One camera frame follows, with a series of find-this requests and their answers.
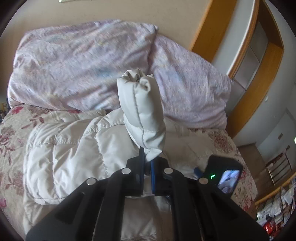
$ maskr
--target fabric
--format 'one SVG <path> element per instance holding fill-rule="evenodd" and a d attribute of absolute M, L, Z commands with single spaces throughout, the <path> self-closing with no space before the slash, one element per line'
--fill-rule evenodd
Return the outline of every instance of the fabric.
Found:
<path fill-rule="evenodd" d="M 152 24 L 121 20 L 31 30 L 15 54 L 9 104 L 117 109 L 117 78 L 128 69 L 148 71 L 156 32 Z"/>
<path fill-rule="evenodd" d="M 26 153 L 24 143 L 28 139 L 28 136 L 34 126 L 43 122 L 50 123 L 51 121 L 56 121 L 52 119 L 53 115 L 62 116 L 68 114 L 69 116 L 72 116 L 72 118 L 78 119 L 83 113 L 80 113 L 80 111 L 77 110 L 53 111 L 23 104 L 11 109 L 8 115 L 4 118 L 3 123 L 0 124 L 0 148 L 3 150 L 2 152 L 0 151 L 0 207 L 14 229 L 16 229 L 23 238 L 25 237 L 25 231 L 22 218 L 24 219 L 24 223 L 30 224 L 29 220 L 34 223 L 39 221 L 53 207 L 55 207 L 54 205 L 39 205 L 35 202 L 30 202 L 27 203 L 26 208 L 34 210 L 34 213 L 25 213 L 25 207 L 23 204 L 23 196 L 25 195 L 25 192 L 23 188 L 22 172 L 23 159 Z M 191 167 L 195 167 L 198 160 L 207 160 L 211 154 L 235 158 L 244 166 L 244 169 L 234 194 L 232 195 L 232 199 L 241 208 L 247 210 L 257 195 L 257 189 L 241 154 L 226 131 L 218 129 L 199 129 L 191 130 L 189 135 L 194 137 L 194 142 L 188 146 L 186 142 L 182 141 L 181 147 L 184 148 L 184 150 L 194 147 L 194 152 L 192 151 L 191 153 L 195 156 L 195 159 L 192 162 L 188 162 L 188 168 L 186 169 L 187 174 L 189 173 L 192 175 Z M 170 133 L 170 130 L 167 129 L 166 139 L 171 136 L 172 134 Z M 183 160 L 183 162 L 185 162 L 186 157 L 183 155 L 179 157 Z M 134 206 L 136 201 L 138 202 L 138 199 L 131 203 L 129 207 Z M 163 227 L 164 235 L 168 235 L 166 236 L 166 238 L 168 237 L 166 240 L 171 240 L 171 238 L 169 238 L 169 234 L 173 233 L 172 225 L 164 225 L 171 222 L 171 216 L 167 210 L 169 207 L 166 205 L 165 200 L 161 197 L 154 197 L 152 201 L 143 203 L 142 205 L 145 204 L 152 206 L 151 208 L 150 206 L 145 206 L 145 208 L 147 208 L 147 212 L 149 212 L 152 217 L 157 217 L 150 219 L 151 216 L 146 215 L 148 218 L 145 220 L 155 220 L 157 222 L 161 221 L 161 223 L 157 223 L 159 224 L 158 227 Z M 136 210 L 129 209 L 129 211 L 136 213 Z M 140 225 L 139 222 L 135 224 L 132 220 L 133 219 L 129 219 L 131 225 Z M 145 226 L 142 226 L 142 228 L 139 229 L 143 230 L 141 231 L 141 235 L 143 235 L 145 233 Z M 157 229 L 152 229 L 152 226 L 150 226 L 150 231 L 147 231 L 146 233 L 148 232 L 159 234 Z M 144 240 L 149 240 L 152 236 L 145 236 Z"/>
<path fill-rule="evenodd" d="M 165 144 L 163 109 L 156 80 L 141 70 L 129 70 L 118 78 L 117 85 L 125 127 L 137 146 L 144 148 L 146 159 L 152 160 Z"/>
<path fill-rule="evenodd" d="M 165 116 L 189 128 L 225 128 L 231 80 L 157 30 L 107 20 L 29 31 L 16 51 L 10 106 L 115 110 L 117 78 L 139 69 L 155 75 Z"/>
<path fill-rule="evenodd" d="M 165 116 L 189 128 L 226 128 L 232 80 L 205 59 L 157 35 L 149 73 L 158 83 Z"/>

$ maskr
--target beige wall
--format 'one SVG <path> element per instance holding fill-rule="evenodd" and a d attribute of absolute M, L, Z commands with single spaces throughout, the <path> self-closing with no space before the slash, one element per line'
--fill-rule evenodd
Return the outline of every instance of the beige wall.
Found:
<path fill-rule="evenodd" d="M 0 37 L 0 101 L 5 96 L 17 45 L 24 32 L 47 26 L 103 19 L 157 25 L 160 33 L 185 48 L 190 46 L 210 0 L 92 0 L 59 3 L 28 0 Z"/>

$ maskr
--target wooden edge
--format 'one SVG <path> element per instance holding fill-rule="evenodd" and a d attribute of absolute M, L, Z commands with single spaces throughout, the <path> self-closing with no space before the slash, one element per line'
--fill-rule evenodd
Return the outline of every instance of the wooden edge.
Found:
<path fill-rule="evenodd" d="M 202 29 L 202 26 L 204 25 L 205 20 L 206 20 L 208 14 L 209 14 L 209 11 L 210 11 L 210 8 L 211 8 L 211 6 L 212 6 L 213 1 L 214 1 L 214 0 L 210 0 L 209 3 L 208 3 L 208 5 L 207 5 L 207 8 L 206 8 L 206 10 L 205 10 L 205 13 L 203 14 L 203 16 L 202 16 L 202 18 L 201 18 L 201 20 L 200 20 L 200 24 L 198 25 L 198 28 L 197 28 L 196 33 L 195 33 L 195 35 L 194 35 L 194 38 L 193 38 L 193 40 L 192 40 L 192 42 L 191 42 L 191 44 L 190 44 L 190 47 L 189 47 L 189 49 L 188 49 L 189 51 L 192 51 L 192 49 L 193 49 L 193 47 L 194 47 L 194 45 L 195 45 L 195 42 L 196 42 L 196 40 L 197 40 L 197 37 L 198 37 L 198 35 L 200 34 L 200 30 Z"/>
<path fill-rule="evenodd" d="M 268 41 L 284 49 L 279 27 L 265 0 L 260 0 L 258 20 L 267 35 Z"/>
<path fill-rule="evenodd" d="M 260 200 L 255 202 L 255 205 L 258 206 L 259 204 L 265 202 L 267 199 L 269 199 L 270 197 L 274 196 L 275 194 L 277 194 L 280 190 L 281 187 L 285 187 L 289 184 L 289 182 L 296 176 L 296 172 L 287 180 L 285 181 L 280 187 L 278 187 L 277 189 L 275 189 L 273 192 L 271 192 L 270 194 L 266 195 L 264 198 L 261 198 Z"/>
<path fill-rule="evenodd" d="M 257 110 L 278 72 L 284 50 L 269 42 L 253 81 L 227 120 L 226 131 L 234 138 Z"/>
<path fill-rule="evenodd" d="M 202 26 L 199 26 L 191 51 L 211 62 L 223 40 L 237 0 L 212 0 Z"/>
<path fill-rule="evenodd" d="M 244 39 L 242 47 L 240 48 L 238 56 L 237 56 L 233 66 L 231 67 L 231 70 L 229 71 L 229 74 L 228 74 L 229 78 L 231 78 L 231 79 L 233 79 L 240 64 L 242 63 L 242 60 L 246 54 L 246 51 L 248 49 L 250 42 L 251 42 L 255 27 L 256 27 L 256 22 L 257 22 L 257 17 L 258 17 L 258 12 L 259 12 L 259 3 L 260 3 L 260 0 L 254 1 L 254 9 L 253 9 L 253 13 L 252 13 L 252 17 L 251 17 L 251 21 L 250 21 L 250 25 L 249 25 L 246 37 Z"/>

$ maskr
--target black device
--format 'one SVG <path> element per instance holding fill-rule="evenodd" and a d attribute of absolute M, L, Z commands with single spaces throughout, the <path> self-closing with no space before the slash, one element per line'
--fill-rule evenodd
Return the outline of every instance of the black device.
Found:
<path fill-rule="evenodd" d="M 110 178 L 89 178 L 37 223 L 26 241 L 119 241 L 126 196 L 141 196 L 144 171 L 152 192 L 168 196 L 175 241 L 268 241 L 266 231 L 207 178 L 189 179 L 144 150 Z"/>
<path fill-rule="evenodd" d="M 238 161 L 211 155 L 202 177 L 207 178 L 212 185 L 231 197 L 242 171 L 243 166 Z"/>

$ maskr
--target jacket sleeve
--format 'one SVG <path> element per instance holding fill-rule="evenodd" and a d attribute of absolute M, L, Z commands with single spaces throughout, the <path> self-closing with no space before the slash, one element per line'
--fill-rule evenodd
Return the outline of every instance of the jacket sleeve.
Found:
<path fill-rule="evenodd" d="M 158 156 L 165 143 L 165 124 L 157 82 L 141 70 L 128 70 L 117 80 L 124 123 L 131 139 L 145 149 L 146 159 Z"/>

